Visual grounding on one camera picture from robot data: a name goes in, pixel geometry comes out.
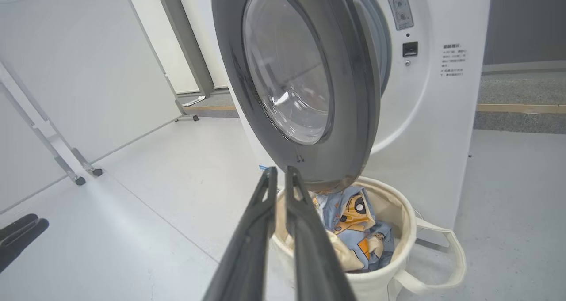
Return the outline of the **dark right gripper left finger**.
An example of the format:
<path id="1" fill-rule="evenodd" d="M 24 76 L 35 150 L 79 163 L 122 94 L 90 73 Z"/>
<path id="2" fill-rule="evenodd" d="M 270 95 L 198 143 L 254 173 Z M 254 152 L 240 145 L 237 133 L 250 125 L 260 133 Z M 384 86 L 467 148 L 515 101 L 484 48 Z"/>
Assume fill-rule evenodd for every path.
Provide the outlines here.
<path id="1" fill-rule="evenodd" d="M 263 171 L 204 301 L 263 301 L 269 239 L 275 230 L 278 170 Z"/>

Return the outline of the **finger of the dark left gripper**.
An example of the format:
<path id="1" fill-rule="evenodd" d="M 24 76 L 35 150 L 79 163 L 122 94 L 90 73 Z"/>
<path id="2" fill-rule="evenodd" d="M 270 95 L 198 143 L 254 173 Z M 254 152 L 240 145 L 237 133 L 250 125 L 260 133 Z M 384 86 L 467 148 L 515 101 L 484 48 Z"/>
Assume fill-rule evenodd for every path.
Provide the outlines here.
<path id="1" fill-rule="evenodd" d="M 0 247 L 0 271 L 3 272 L 19 255 L 36 240 L 47 228 L 49 221 L 39 220 L 34 226 L 29 226 L 13 240 Z"/>
<path id="2" fill-rule="evenodd" d="M 29 226 L 34 226 L 38 221 L 39 217 L 34 213 L 30 213 L 8 224 L 0 230 L 1 244 L 15 239 L 18 234 L 25 232 Z"/>

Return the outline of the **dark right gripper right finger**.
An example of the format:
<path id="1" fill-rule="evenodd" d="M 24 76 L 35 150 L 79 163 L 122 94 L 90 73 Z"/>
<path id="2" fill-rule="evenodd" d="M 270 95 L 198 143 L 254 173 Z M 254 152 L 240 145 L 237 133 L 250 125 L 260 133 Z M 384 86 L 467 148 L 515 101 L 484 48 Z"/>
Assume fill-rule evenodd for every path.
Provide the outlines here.
<path id="1" fill-rule="evenodd" d="M 293 166 L 285 176 L 285 203 L 285 225 L 294 239 L 297 300 L 355 301 L 305 182 Z"/>

